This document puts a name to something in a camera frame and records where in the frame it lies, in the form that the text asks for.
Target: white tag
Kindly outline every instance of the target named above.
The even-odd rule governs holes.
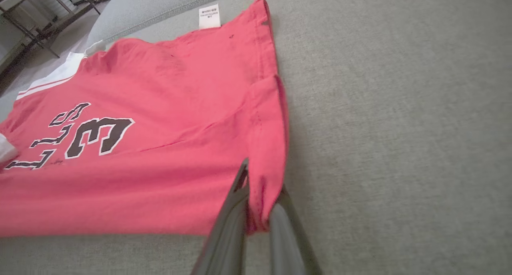
[[[219,4],[199,9],[199,28],[207,29],[221,26]]]

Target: floor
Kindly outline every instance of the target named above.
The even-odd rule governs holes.
[[[101,12],[107,4],[108,1],[99,3],[96,7]],[[37,47],[22,58],[18,58],[4,72],[0,78],[0,122],[11,112],[18,92],[57,69],[70,52],[81,53],[88,48],[87,37],[98,16],[95,10],[90,10],[59,34],[51,49],[59,54],[60,58],[55,58],[49,51]]]

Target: metal tongs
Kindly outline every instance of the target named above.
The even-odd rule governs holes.
[[[248,163],[248,159],[242,162],[192,275],[243,274],[249,199]],[[322,274],[284,186],[270,213],[270,253],[273,275]]]

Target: red jersey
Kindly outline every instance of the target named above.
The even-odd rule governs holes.
[[[2,163],[0,235],[204,235],[244,158],[249,231],[265,230],[286,112],[265,0],[173,41],[72,54],[0,124],[18,151]]]

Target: gray fabric surface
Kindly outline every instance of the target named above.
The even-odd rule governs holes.
[[[111,0],[94,25],[88,45],[126,36],[212,0]]]
[[[252,0],[219,0],[222,21]],[[511,0],[267,0],[286,184],[326,274],[510,274]],[[137,31],[197,26],[191,10]],[[199,237],[0,240],[0,270],[187,274]],[[247,274],[268,274],[251,237]]]

